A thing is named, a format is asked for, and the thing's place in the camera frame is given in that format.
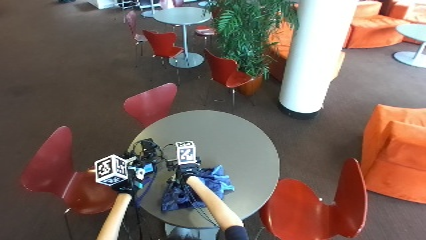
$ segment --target orange sofa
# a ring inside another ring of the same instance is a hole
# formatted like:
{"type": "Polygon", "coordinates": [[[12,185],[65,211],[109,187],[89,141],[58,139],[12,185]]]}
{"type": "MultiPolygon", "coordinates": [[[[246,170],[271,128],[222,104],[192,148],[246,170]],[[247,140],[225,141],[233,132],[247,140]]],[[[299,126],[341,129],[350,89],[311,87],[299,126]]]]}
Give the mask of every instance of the orange sofa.
{"type": "MultiPolygon", "coordinates": [[[[397,19],[403,19],[410,23],[426,24],[426,1],[423,1],[423,3],[407,1],[394,2],[387,16],[397,19]]],[[[403,41],[421,44],[421,42],[407,37],[403,37],[403,41]]]]}
{"type": "MultiPolygon", "coordinates": [[[[270,46],[269,55],[273,58],[273,61],[269,65],[269,74],[277,79],[279,82],[282,81],[285,64],[289,58],[290,44],[293,37],[293,29],[289,27],[286,23],[281,24],[281,27],[274,31],[274,33],[269,36],[269,42],[278,42],[278,44],[270,46]]],[[[341,70],[341,66],[345,59],[345,52],[341,52],[339,59],[335,66],[334,76],[330,81],[337,77],[338,72],[341,70]]]]}
{"type": "Polygon", "coordinates": [[[367,190],[426,203],[426,109],[378,105],[363,132],[367,190]]]}
{"type": "Polygon", "coordinates": [[[402,42],[395,27],[409,22],[379,15],[381,7],[377,1],[358,3],[343,48],[375,48],[402,42]]]}

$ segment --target green plant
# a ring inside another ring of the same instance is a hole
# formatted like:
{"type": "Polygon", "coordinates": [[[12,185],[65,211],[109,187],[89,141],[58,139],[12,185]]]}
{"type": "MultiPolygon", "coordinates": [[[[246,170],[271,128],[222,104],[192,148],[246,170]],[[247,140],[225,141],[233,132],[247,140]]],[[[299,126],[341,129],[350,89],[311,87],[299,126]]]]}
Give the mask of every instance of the green plant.
{"type": "Polygon", "coordinates": [[[294,3],[287,0],[217,0],[210,11],[217,44],[223,58],[233,59],[239,71],[265,79],[269,73],[269,35],[283,22],[298,26],[294,3]]]}

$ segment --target forearm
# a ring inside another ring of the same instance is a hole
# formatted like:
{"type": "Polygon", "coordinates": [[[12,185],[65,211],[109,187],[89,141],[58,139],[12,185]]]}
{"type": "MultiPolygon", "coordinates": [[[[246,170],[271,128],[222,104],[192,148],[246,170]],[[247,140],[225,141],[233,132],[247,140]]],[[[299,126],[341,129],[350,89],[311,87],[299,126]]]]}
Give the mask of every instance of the forearm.
{"type": "Polygon", "coordinates": [[[104,222],[102,229],[97,235],[97,240],[116,240],[118,238],[121,221],[130,200],[132,196],[129,194],[118,194],[114,206],[110,209],[108,218],[104,222]]]}
{"type": "Polygon", "coordinates": [[[186,180],[188,185],[192,187],[222,229],[225,231],[231,226],[243,226],[242,221],[237,214],[230,210],[223,201],[204,185],[197,177],[189,177],[186,180]]]}

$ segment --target plant pot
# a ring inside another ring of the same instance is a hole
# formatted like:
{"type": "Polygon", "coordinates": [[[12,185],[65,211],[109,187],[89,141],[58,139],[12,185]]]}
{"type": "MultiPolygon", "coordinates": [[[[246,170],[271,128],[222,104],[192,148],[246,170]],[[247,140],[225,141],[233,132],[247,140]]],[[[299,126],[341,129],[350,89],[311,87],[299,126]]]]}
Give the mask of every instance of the plant pot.
{"type": "Polygon", "coordinates": [[[245,96],[251,96],[257,92],[257,90],[261,88],[262,81],[263,81],[262,76],[257,76],[255,78],[251,78],[251,80],[246,84],[237,87],[237,91],[245,96]]]}

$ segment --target hand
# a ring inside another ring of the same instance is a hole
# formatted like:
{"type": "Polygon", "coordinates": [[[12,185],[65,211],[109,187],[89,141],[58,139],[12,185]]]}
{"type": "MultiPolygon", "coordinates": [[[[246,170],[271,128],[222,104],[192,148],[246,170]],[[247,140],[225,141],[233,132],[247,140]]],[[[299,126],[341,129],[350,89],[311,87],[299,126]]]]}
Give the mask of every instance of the hand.
{"type": "Polygon", "coordinates": [[[190,176],[197,176],[200,172],[200,165],[197,163],[188,163],[178,165],[176,168],[176,181],[184,185],[190,176]]]}
{"type": "Polygon", "coordinates": [[[118,193],[126,193],[132,196],[133,193],[133,185],[130,183],[130,180],[126,179],[118,183],[116,183],[114,185],[110,186],[110,188],[118,192],[118,193]]]}

